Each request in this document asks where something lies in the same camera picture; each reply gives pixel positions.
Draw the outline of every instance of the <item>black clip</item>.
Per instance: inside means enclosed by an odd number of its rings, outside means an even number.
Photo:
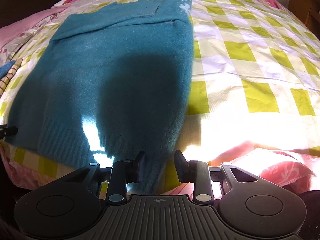
[[[174,153],[174,165],[180,182],[193,182],[195,184],[192,201],[197,204],[213,205],[214,196],[211,180],[212,176],[215,181],[220,181],[220,178],[223,178],[222,174],[220,175],[220,168],[211,167],[212,171],[210,171],[208,164],[205,162],[187,161],[179,150]]]
[[[0,140],[5,136],[16,135],[18,132],[18,128],[15,126],[7,127],[6,124],[0,125]]]
[[[113,163],[107,189],[107,204],[122,204],[127,201],[127,183],[139,183],[142,177],[142,166],[145,152],[140,151],[132,160],[122,160]]]

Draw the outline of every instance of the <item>pink towel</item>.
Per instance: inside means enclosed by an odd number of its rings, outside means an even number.
[[[28,29],[31,29],[33,26],[35,26],[38,22],[40,22],[44,18],[50,15],[60,13],[63,10],[65,10],[67,7],[68,6],[52,7],[50,9],[30,15],[29,17],[24,18],[23,20],[20,20],[18,22],[12,23],[8,26],[2,27],[0,29],[0,49],[9,41],[11,41],[13,38],[15,38],[17,35],[23,33]]]

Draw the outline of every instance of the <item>checkered bed sheet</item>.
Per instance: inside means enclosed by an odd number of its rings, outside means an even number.
[[[22,65],[0,99],[6,123],[12,101],[63,20],[109,3],[79,0],[44,26],[14,58]],[[320,43],[290,12],[255,0],[193,0],[194,64],[177,149],[209,161],[250,140],[320,156]],[[3,144],[11,160],[59,178],[73,169]],[[173,162],[164,191],[177,185]]]

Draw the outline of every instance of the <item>ribbed grip surface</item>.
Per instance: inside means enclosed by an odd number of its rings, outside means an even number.
[[[248,240],[226,225],[209,206],[187,196],[139,196],[106,209],[100,221],[70,240]],[[295,235],[287,240],[298,240]]]

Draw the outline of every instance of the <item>bed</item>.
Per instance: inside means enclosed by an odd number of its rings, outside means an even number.
[[[19,48],[13,59],[23,62],[0,98],[2,124],[63,21],[114,1],[137,0],[75,0]],[[192,0],[190,21],[193,73],[176,149],[211,166],[233,162],[297,194],[319,190],[319,40],[275,0]],[[0,150],[18,187],[34,190],[74,170],[4,142]],[[177,193],[179,185],[170,159],[157,193]]]

